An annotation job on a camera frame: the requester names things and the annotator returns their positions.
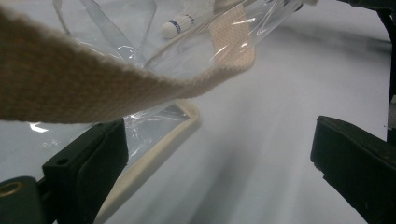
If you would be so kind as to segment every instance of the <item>white table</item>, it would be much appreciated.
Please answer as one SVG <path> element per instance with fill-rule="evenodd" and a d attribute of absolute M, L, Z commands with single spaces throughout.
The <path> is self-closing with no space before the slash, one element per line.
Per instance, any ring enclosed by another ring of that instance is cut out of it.
<path fill-rule="evenodd" d="M 202 127 L 108 223 L 365 223 L 309 155 L 319 115 L 386 139 L 389 53 L 373 11 L 303 7 L 193 100 Z"/>

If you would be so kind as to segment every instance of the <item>beige strap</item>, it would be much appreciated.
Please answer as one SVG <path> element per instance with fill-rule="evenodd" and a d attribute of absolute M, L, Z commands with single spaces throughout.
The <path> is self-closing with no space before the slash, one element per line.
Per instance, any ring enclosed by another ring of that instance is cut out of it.
<path fill-rule="evenodd" d="M 242 6 L 210 28 L 215 50 L 248 34 Z M 0 119 L 96 122 L 176 98 L 205 93 L 251 67 L 254 49 L 231 61 L 217 60 L 201 75 L 178 80 L 99 56 L 73 39 L 0 6 Z"/>

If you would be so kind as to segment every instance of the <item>woven fabric strap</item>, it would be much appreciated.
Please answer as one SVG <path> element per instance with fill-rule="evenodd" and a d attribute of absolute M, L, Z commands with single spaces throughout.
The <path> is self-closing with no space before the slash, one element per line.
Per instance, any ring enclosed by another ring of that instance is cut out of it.
<path fill-rule="evenodd" d="M 247 35 L 245 10 L 234 7 L 210 26 L 215 51 Z M 86 123 L 118 119 L 176 98 L 210 91 L 249 69 L 254 48 L 218 57 L 193 79 L 159 76 L 100 56 L 70 37 L 0 6 L 0 119 Z"/>

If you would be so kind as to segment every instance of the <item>white surface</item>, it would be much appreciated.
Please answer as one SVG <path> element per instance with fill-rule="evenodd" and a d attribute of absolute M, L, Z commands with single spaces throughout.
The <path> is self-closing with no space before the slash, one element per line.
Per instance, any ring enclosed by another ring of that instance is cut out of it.
<path fill-rule="evenodd" d="M 108 223 L 365 223 L 309 154 L 319 115 L 386 138 L 389 53 L 373 11 L 303 7 L 193 100 L 202 127 Z"/>

